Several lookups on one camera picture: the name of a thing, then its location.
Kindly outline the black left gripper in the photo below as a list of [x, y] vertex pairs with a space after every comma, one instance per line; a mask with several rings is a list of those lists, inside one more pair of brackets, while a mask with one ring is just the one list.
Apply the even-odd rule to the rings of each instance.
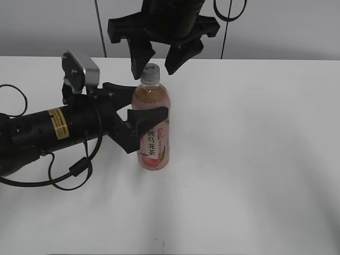
[[146, 110], [128, 110], [127, 121], [117, 111], [132, 103], [137, 87], [103, 83], [101, 89], [94, 88], [85, 94], [73, 94], [69, 87], [62, 88], [62, 112], [67, 120], [70, 136], [61, 140], [61, 147], [67, 148], [88, 138], [95, 139], [108, 135], [125, 152], [140, 149], [141, 139], [162, 121], [168, 118], [165, 106]]

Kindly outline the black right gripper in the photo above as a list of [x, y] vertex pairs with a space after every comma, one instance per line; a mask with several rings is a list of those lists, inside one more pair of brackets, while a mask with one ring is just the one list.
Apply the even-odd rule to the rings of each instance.
[[151, 41], [171, 46], [165, 60], [169, 75], [203, 50], [201, 36], [215, 37], [220, 25], [214, 17], [202, 16], [204, 1], [143, 1], [141, 11], [108, 20], [111, 43], [126, 39], [135, 80], [155, 55]]

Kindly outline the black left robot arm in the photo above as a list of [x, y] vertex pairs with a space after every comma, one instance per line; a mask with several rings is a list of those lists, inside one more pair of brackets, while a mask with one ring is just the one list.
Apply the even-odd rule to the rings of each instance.
[[139, 150], [141, 138], [168, 118], [169, 109], [129, 110], [127, 120], [122, 120], [117, 111], [131, 103], [135, 89], [105, 82], [85, 95], [70, 94], [58, 108], [14, 118], [2, 115], [1, 176], [48, 152], [105, 135], [128, 154]]

